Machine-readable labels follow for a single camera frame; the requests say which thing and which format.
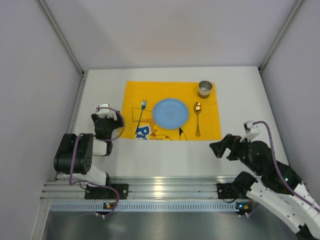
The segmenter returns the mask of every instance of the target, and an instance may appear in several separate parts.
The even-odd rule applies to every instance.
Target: white table
[[[277,160],[288,163],[257,67],[180,67],[90,70],[74,132],[94,133],[94,107],[108,103],[122,110],[127,81],[215,83],[221,134],[244,135],[246,121],[266,121],[272,132]],[[269,145],[260,126],[256,138]],[[236,176],[250,170],[240,161],[217,159],[209,144],[214,141],[152,141],[120,138],[111,156],[93,157],[93,163],[117,177]]]

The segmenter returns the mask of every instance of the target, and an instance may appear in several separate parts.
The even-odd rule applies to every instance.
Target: metal floor
[[[42,240],[295,240],[262,206],[250,217],[217,212],[116,212],[105,220],[50,212]]]

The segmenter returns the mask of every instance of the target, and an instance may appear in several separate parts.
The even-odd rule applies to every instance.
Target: yellow placemat
[[[174,98],[182,101],[189,110],[187,122],[179,129],[167,130],[159,127],[152,118],[156,103],[163,99]],[[142,113],[139,131],[136,134],[142,101],[146,108]],[[199,128],[201,135],[196,136],[197,115],[194,112],[196,102],[201,103]],[[215,84],[206,99],[198,96],[198,82],[152,82],[128,81],[125,87],[121,114],[125,121],[122,138],[149,140],[221,140],[218,105]]]

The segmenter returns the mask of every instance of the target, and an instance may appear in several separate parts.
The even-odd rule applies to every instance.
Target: blue plate
[[[175,98],[166,98],[158,102],[152,110],[152,118],[164,129],[178,129],[189,117],[187,106]]]

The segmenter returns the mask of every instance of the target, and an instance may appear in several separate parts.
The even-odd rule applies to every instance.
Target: silver spoon
[[[196,132],[195,135],[197,137],[200,137],[200,128],[199,128],[199,114],[201,113],[201,103],[200,102],[196,102],[194,105],[194,112],[196,114]]]

